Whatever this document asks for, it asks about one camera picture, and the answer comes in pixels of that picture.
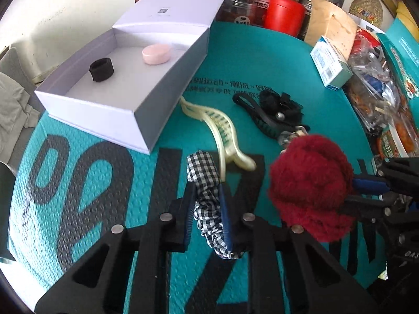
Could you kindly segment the red fluffy scrunchie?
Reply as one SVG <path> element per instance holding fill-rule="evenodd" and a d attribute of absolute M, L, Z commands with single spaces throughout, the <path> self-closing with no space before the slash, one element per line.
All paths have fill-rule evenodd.
<path fill-rule="evenodd" d="M 343 238 L 354 217 L 339 212 L 353 191 L 354 172 L 340 147 L 321 135 L 295 138 L 270 168 L 268 195 L 289 227 L 319 242 Z"/>

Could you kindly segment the black lace hair bow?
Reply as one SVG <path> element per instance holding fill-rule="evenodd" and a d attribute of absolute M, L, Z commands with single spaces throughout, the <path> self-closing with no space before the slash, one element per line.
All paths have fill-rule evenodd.
<path fill-rule="evenodd" d="M 277 114 L 281 113 L 282 121 L 286 123 L 297 125 L 302 121 L 303 106 L 293 101 L 285 92 L 278 94 L 271 89 L 263 90 L 259 94 L 259 102 L 262 110 L 275 120 L 278 120 Z"/>

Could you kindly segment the black white checkered scrunchie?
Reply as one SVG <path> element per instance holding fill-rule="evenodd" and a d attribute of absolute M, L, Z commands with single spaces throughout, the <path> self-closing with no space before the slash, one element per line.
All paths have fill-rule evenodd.
<path fill-rule="evenodd" d="M 219 202 L 221 180 L 210 153 L 198 150 L 187 157 L 187 178 L 196 187 L 194 219 L 201 236 L 220 258 L 241 259 L 243 254 L 232 252 L 224 240 Z"/>

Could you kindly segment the clear plastic snack bag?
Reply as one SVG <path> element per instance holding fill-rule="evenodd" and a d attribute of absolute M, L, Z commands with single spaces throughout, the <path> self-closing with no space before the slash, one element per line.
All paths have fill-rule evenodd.
<path fill-rule="evenodd" d="M 399 112 L 411 119 L 377 36 L 358 29 L 347 63 L 353 75 L 345 84 L 345 92 L 367 133 L 378 135 Z"/>

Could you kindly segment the small white teal carton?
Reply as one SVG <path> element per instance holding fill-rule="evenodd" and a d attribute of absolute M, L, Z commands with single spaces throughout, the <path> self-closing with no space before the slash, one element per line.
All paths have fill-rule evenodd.
<path fill-rule="evenodd" d="M 343 55 L 324 36 L 319 38 L 310 52 L 310 57 L 324 87 L 332 90 L 341 89 L 353 75 Z"/>

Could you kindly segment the cream plastic hair claw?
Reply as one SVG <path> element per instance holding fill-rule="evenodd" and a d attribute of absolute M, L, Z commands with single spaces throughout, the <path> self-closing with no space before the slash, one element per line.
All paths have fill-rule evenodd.
<path fill-rule="evenodd" d="M 226 181 L 227 164 L 230 162 L 248 172 L 256 170 L 255 161 L 240 150 L 236 128 L 227 114 L 218 109 L 190 103 L 184 97 L 180 97 L 180 106 L 185 115 L 202 121 L 209 127 L 217 145 L 219 176 L 222 182 Z"/>

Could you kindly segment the teal printed box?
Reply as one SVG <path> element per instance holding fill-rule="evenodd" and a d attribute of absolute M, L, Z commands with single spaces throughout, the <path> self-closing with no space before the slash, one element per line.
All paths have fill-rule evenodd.
<path fill-rule="evenodd" d="M 418 103 L 418 41 L 396 19 L 386 33 L 379 33 L 381 46 L 389 56 L 408 101 Z"/>

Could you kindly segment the brown paper bag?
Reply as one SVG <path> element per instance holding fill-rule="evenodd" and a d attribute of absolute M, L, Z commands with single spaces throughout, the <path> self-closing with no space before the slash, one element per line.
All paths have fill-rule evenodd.
<path fill-rule="evenodd" d="M 343 9 L 325 0 L 311 0 L 312 11 L 304 41 L 314 46 L 324 36 L 345 60 L 349 59 L 357 25 Z"/>

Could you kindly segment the white open gift box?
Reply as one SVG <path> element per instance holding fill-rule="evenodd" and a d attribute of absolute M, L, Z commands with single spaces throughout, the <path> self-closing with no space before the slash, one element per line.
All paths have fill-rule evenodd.
<path fill-rule="evenodd" d="M 207 55 L 210 27 L 224 0 L 139 0 L 105 33 L 67 59 L 36 89 L 51 118 L 149 154 Z M 171 46 L 147 65 L 142 50 Z M 90 65 L 110 58 L 114 74 L 94 82 Z"/>

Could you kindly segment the red cylindrical canister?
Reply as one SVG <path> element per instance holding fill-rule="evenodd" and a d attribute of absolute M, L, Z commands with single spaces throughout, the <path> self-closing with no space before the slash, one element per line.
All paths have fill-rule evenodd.
<path fill-rule="evenodd" d="M 263 27 L 296 37 L 302 28 L 305 7 L 294 0 L 269 0 Z"/>

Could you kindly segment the light grey sweatshirt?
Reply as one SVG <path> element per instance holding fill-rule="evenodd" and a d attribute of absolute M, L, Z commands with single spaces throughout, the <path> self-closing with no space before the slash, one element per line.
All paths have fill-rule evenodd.
<path fill-rule="evenodd" d="M 35 128 L 40 112 L 28 102 L 30 94 L 1 73 L 1 162 L 7 164 L 23 129 Z"/>

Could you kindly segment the black elastic hair band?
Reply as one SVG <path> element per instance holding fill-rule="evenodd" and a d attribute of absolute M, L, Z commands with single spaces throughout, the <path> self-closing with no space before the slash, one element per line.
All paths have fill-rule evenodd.
<path fill-rule="evenodd" d="M 94 82 L 103 82 L 114 74 L 114 67 L 110 58 L 95 60 L 90 65 L 90 74 Z"/>

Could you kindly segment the dark glass jar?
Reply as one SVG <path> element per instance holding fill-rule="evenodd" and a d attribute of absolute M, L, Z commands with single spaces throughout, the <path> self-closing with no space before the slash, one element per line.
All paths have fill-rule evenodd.
<path fill-rule="evenodd" d="M 253 0 L 224 0 L 216 20 L 234 24 L 254 24 L 256 5 Z"/>

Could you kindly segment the pink oval soap case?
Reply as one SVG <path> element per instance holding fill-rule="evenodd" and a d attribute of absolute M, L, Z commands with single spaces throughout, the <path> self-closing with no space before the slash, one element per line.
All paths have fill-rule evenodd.
<path fill-rule="evenodd" d="M 170 59 L 171 46 L 154 44 L 142 50 L 142 58 L 147 65 L 161 65 Z"/>

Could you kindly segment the round woven wall plate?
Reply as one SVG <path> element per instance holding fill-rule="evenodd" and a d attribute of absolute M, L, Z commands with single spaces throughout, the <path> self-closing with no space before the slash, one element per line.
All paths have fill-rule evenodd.
<path fill-rule="evenodd" d="M 383 7 L 379 0 L 353 0 L 349 13 L 378 28 L 383 22 Z"/>

